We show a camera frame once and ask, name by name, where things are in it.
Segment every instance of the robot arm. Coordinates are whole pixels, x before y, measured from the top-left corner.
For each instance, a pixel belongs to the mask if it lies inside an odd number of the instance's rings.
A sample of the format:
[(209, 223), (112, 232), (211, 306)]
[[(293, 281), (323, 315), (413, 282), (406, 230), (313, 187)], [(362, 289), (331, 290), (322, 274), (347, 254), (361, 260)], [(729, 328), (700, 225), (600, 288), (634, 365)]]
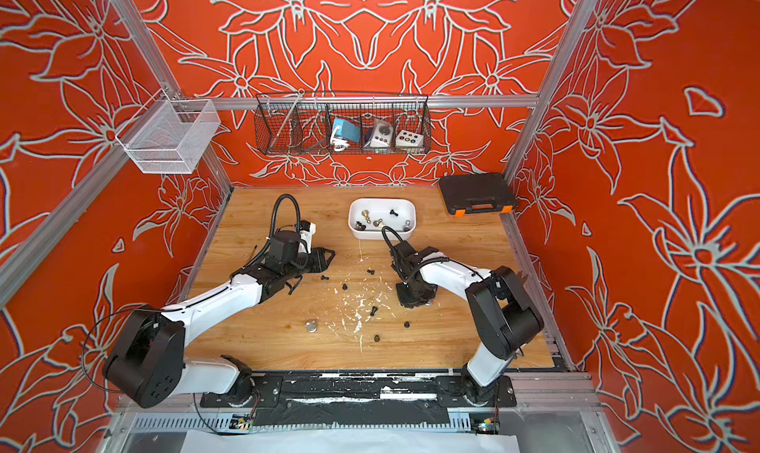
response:
[[(296, 206), (298, 232), (274, 229), (285, 198)], [(313, 249), (315, 232), (315, 224), (300, 220), (293, 196), (280, 196), (264, 248), (219, 287), (161, 309), (144, 305), (134, 310), (103, 365), (103, 376), (143, 408), (171, 395), (196, 392), (223, 394), (229, 404), (245, 404), (253, 394), (247, 365), (229, 356), (186, 359), (185, 347), (210, 327), (263, 303), (284, 287), (292, 293), (304, 274), (327, 270), (335, 252)], [(299, 282), (290, 285), (292, 279)]]
[[(387, 232), (399, 240), (395, 246)], [(416, 251), (389, 227), (383, 237), (391, 249), (392, 267), (401, 278), (396, 292), (402, 306), (426, 304), (443, 287), (465, 299), (475, 321), (480, 346), (462, 369), (465, 396), (473, 404), (487, 400), (516, 351), (543, 330), (543, 319), (520, 278), (507, 267), (470, 268), (427, 247)], [(507, 300), (504, 308), (500, 300)]]

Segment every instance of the white paper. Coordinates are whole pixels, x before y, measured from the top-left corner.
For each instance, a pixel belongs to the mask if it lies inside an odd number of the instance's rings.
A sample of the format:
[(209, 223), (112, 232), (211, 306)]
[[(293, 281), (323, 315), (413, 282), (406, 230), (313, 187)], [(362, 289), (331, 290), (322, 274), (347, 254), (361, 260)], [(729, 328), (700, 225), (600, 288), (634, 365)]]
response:
[(405, 432), (384, 429), (324, 429), (217, 436), (188, 431), (182, 453), (519, 453), (516, 436)]

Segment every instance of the orange wall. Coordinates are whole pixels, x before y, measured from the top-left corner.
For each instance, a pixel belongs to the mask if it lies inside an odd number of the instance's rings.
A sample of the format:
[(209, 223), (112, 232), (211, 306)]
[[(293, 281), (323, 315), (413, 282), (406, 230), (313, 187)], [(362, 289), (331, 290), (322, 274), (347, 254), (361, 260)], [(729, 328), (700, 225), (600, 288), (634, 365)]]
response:
[(158, 86), (107, 0), (0, 0), (0, 264)]
[[(0, 451), (94, 451), (119, 395), (83, 377), (87, 332), (120, 309), (180, 294), (221, 197), (203, 161), (194, 175), (127, 163), (90, 205), (2, 310)], [(87, 343), (100, 385), (125, 320), (100, 323)]]
[(518, 224), (624, 451), (760, 445), (760, 0), (600, 0)]
[[(157, 90), (106, 0), (0, 0), (0, 263), (114, 144)], [(116, 396), (80, 369), (87, 331), (179, 295), (221, 192), (129, 162), (0, 311), (0, 451), (94, 451)], [(124, 318), (86, 344), (100, 367)]]
[[(359, 89), (536, 92), (576, 0), (135, 0), (186, 95)], [(236, 185), (431, 184), (500, 172), (525, 108), (433, 112), (421, 156), (264, 156), (252, 114), (223, 112)]]

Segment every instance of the wood grain surface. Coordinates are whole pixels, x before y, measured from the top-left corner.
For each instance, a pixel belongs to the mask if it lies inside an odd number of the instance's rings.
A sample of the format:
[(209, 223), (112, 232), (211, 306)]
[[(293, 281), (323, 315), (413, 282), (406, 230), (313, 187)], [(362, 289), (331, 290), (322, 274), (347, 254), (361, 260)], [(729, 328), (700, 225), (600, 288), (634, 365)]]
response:
[[(479, 339), (467, 302), (439, 289), (432, 306), (404, 308), (396, 296), (399, 279), (385, 242), (360, 241), (348, 228), (348, 209), (354, 200), (404, 198), (417, 210), (417, 228), (409, 240), (415, 249), (433, 246), (470, 266), (505, 265), (517, 271), (498, 215), (455, 219), (434, 187), (236, 189), (190, 296), (224, 283), (256, 245), (263, 245), (272, 206), (283, 192), (296, 197), (302, 219), (317, 224), (313, 246), (337, 252), (323, 273), (330, 279), (305, 275), (293, 295), (281, 291), (233, 315), (197, 338), (186, 355), (229, 354), (253, 369), (458, 368), (470, 359)], [(293, 206), (283, 201), (277, 225), (294, 220)], [(373, 306), (378, 311), (370, 316)], [(318, 323), (313, 334), (304, 327), (310, 319)], [(404, 327), (407, 321), (409, 328)], [(524, 353), (513, 367), (554, 365), (541, 334)]]

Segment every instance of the black wire basket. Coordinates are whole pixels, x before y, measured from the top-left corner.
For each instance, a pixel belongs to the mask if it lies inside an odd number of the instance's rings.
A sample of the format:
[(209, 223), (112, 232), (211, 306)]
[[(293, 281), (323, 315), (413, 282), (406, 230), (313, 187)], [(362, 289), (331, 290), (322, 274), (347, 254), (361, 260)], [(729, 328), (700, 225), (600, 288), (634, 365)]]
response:
[[(432, 144), (425, 95), (333, 91), (256, 99), (256, 149), (263, 154), (424, 154)], [(350, 127), (358, 140), (331, 144), (334, 125)], [(378, 135), (387, 147), (375, 147)]]

